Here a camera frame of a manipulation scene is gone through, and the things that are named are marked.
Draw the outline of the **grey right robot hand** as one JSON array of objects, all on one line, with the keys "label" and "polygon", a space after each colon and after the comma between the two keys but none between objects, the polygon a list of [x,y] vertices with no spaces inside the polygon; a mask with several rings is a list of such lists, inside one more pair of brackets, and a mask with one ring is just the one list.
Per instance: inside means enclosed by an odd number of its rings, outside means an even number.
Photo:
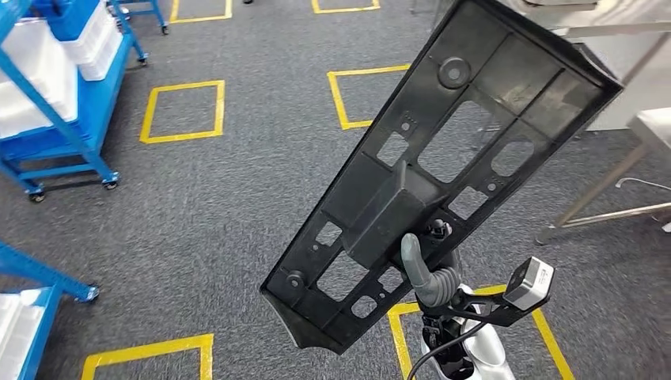
[{"label": "grey right robot hand", "polygon": [[430,272],[421,254],[419,239],[412,233],[401,240],[401,259],[416,297],[424,305],[436,307],[446,303],[445,284],[438,272]]}]

